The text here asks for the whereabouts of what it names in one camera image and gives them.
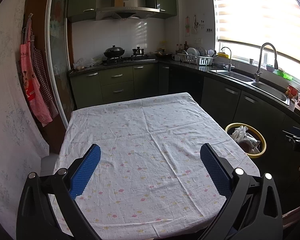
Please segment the person's left forearm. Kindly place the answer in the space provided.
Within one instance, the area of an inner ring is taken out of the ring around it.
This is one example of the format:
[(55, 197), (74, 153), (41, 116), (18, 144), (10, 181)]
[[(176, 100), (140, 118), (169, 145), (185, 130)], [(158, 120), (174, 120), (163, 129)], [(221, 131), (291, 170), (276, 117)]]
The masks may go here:
[(282, 215), (283, 229), (300, 221), (300, 206)]

